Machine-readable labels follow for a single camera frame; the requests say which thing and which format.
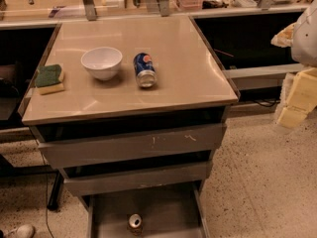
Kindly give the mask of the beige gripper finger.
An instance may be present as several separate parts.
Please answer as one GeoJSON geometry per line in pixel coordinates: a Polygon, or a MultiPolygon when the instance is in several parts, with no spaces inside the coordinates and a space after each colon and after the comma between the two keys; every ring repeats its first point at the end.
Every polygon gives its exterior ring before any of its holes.
{"type": "Polygon", "coordinates": [[[294,26],[295,24],[292,23],[278,32],[276,35],[273,36],[270,43],[280,48],[291,47],[293,42],[294,26]]]}
{"type": "Polygon", "coordinates": [[[276,107],[276,124],[287,129],[295,128],[316,106],[317,68],[306,67],[298,73],[288,73],[276,107]]]}

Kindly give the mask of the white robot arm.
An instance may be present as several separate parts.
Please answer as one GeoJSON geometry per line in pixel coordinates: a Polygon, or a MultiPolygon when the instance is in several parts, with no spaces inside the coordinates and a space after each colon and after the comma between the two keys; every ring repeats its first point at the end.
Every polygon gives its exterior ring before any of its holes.
{"type": "Polygon", "coordinates": [[[303,65],[297,73],[288,73],[282,83],[280,102],[274,123],[280,130],[299,126],[317,106],[317,8],[311,4],[295,23],[270,41],[274,46],[291,47],[292,59],[303,65]]]}

